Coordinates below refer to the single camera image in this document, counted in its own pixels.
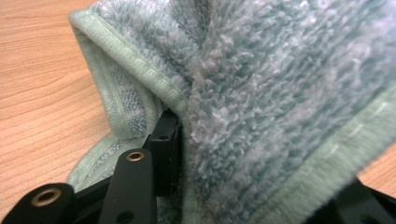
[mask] terry cloth towel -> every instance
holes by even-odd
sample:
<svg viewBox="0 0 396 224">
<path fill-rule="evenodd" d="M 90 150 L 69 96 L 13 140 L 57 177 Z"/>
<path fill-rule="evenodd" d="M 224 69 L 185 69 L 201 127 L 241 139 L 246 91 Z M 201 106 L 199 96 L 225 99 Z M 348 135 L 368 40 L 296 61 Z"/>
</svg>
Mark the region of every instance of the terry cloth towel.
<svg viewBox="0 0 396 224">
<path fill-rule="evenodd" d="M 68 178 L 111 175 L 161 113 L 183 125 L 160 223 L 301 223 L 396 140 L 392 0 L 102 0 L 70 14 L 112 133 Z"/>
</svg>

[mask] wooden table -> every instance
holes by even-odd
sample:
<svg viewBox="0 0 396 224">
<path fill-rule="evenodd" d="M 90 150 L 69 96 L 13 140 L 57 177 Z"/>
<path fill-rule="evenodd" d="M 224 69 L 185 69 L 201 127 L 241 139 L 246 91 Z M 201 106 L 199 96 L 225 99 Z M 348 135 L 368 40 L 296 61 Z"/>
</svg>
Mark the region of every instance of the wooden table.
<svg viewBox="0 0 396 224">
<path fill-rule="evenodd" d="M 0 218 L 29 190 L 64 182 L 109 132 L 66 15 L 94 0 L 3 0 L 0 7 Z M 396 196 L 396 147 L 361 174 Z"/>
</svg>

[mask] black plastic part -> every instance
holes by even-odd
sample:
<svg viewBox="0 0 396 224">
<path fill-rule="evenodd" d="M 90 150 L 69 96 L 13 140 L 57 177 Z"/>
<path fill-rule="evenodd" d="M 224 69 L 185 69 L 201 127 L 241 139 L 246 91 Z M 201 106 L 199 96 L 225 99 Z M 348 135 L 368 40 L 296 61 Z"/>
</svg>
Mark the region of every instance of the black plastic part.
<svg viewBox="0 0 396 224">
<path fill-rule="evenodd" d="M 320 208 L 305 224 L 395 224 L 371 191 L 356 179 Z"/>
<path fill-rule="evenodd" d="M 130 161 L 128 157 L 131 153 L 143 153 L 144 156 Z M 98 223 L 157 223 L 157 201 L 154 195 L 150 151 L 143 148 L 132 149 L 120 155 Z"/>
<path fill-rule="evenodd" d="M 97 223 L 110 180 L 111 177 L 108 177 L 76 193 L 76 205 L 74 207 L 76 218 L 73 224 Z"/>
<path fill-rule="evenodd" d="M 376 200 L 382 205 L 382 207 L 388 212 L 388 214 L 396 220 L 396 199 L 375 189 L 369 190 L 375 196 Z"/>
<path fill-rule="evenodd" d="M 70 223 L 74 201 L 75 194 L 70 185 L 44 185 L 21 198 L 3 220 L 3 224 Z"/>
<path fill-rule="evenodd" d="M 180 169 L 180 123 L 171 111 L 163 112 L 152 135 L 148 149 L 154 159 L 155 194 L 170 196 L 177 190 Z"/>
</svg>

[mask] metal hole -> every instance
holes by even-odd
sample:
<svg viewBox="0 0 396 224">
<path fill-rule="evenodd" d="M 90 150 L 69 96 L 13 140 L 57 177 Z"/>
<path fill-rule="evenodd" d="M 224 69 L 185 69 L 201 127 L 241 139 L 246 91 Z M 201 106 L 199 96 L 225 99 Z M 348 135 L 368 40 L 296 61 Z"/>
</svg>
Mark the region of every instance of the metal hole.
<svg viewBox="0 0 396 224">
<path fill-rule="evenodd" d="M 61 194 L 62 192 L 56 188 L 44 189 L 32 199 L 32 205 L 36 207 L 48 205 L 61 197 Z"/>
<path fill-rule="evenodd" d="M 143 152 L 131 152 L 126 156 L 128 161 L 140 161 L 145 157 Z"/>
</svg>

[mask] towel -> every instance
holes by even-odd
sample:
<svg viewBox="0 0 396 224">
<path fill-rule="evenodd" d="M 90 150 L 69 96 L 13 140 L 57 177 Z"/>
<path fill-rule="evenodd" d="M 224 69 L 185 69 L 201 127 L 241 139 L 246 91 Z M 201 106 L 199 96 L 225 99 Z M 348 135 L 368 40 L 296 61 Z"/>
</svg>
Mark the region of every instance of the towel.
<svg viewBox="0 0 396 224">
<path fill-rule="evenodd" d="M 396 140 L 391 0 L 102 0 L 69 19 L 112 132 L 68 177 L 110 176 L 182 122 L 159 223 L 302 223 Z"/>
</svg>

